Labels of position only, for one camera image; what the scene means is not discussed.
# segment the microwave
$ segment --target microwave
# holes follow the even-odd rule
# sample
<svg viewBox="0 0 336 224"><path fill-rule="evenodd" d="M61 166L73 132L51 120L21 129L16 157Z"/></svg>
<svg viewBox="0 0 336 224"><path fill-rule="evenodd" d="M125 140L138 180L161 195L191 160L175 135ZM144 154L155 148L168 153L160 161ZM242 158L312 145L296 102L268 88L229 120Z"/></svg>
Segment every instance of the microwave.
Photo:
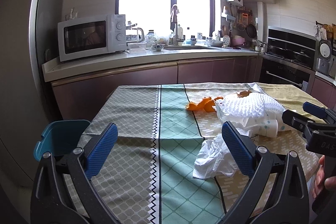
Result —
<svg viewBox="0 0 336 224"><path fill-rule="evenodd" d="M97 15L58 23L60 61L126 50L125 15Z"/></svg>

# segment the table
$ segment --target table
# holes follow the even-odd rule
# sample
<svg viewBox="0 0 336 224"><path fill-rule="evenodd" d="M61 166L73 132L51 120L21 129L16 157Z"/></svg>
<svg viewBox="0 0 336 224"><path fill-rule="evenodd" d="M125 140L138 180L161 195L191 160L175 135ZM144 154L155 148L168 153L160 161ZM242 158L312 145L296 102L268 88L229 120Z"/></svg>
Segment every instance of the table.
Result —
<svg viewBox="0 0 336 224"><path fill-rule="evenodd" d="M191 112L185 105L205 96L225 96L252 88L308 117L302 110L303 102L323 106L292 85L201 83L117 88L78 143L84 147L108 123L117 125L118 140L100 173L91 179L115 216L125 224L217 223L237 199L248 177L240 172L232 178L192 177L202 142L221 132L221 122L215 112ZM295 131L279 132L276 139L260 136L258 145L273 153L295 150L307 180L318 167L318 157L305 150L305 142ZM274 178L270 176L255 213L264 207ZM77 210L85 214L70 176L66 176L66 182Z"/></svg>

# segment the blue trash can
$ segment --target blue trash can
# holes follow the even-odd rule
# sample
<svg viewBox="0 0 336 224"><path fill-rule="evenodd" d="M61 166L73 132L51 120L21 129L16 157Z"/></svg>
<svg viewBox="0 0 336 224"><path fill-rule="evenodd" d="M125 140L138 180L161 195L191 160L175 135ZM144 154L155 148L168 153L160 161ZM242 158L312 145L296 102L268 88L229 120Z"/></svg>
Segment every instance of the blue trash can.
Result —
<svg viewBox="0 0 336 224"><path fill-rule="evenodd" d="M41 134L34 148L34 158L40 161L44 152L50 152L53 156L61 156L70 153L77 147L79 138L89 126L88 120L68 120L50 123Z"/></svg>

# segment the pink bowl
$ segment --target pink bowl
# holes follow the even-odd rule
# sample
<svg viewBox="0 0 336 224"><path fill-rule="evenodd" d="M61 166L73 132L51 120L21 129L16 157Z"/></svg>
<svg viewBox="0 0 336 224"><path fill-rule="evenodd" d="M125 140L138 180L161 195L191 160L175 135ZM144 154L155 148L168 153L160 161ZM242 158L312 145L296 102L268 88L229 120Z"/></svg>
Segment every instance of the pink bowl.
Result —
<svg viewBox="0 0 336 224"><path fill-rule="evenodd" d="M245 42L245 38L240 37L240 38L235 38L232 39L231 41L231 46L238 46L238 45L242 45Z"/></svg>

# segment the metal screw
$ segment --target metal screw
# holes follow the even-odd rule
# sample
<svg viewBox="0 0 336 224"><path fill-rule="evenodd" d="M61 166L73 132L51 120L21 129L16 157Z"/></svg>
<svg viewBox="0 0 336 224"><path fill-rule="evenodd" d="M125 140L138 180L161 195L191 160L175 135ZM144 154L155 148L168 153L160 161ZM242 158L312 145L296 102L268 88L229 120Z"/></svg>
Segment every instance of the metal screw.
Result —
<svg viewBox="0 0 336 224"><path fill-rule="evenodd" d="M266 147L263 147L263 146L260 146L260 147L258 147L258 151L259 151L260 153L266 153L266 152L267 152L267 148L266 148Z"/></svg>
<svg viewBox="0 0 336 224"><path fill-rule="evenodd" d="M44 157L45 159L49 158L51 156L50 152L44 152L42 157Z"/></svg>
<svg viewBox="0 0 336 224"><path fill-rule="evenodd" d="M80 154L80 153L82 153L82 152L83 152L83 149L80 148L80 147L77 147L77 148L75 148L75 149L73 150L73 153L74 153L75 155L78 155L78 154Z"/></svg>
<svg viewBox="0 0 336 224"><path fill-rule="evenodd" d="M296 158L297 157L297 153L295 151L290 151L289 154L293 157Z"/></svg>

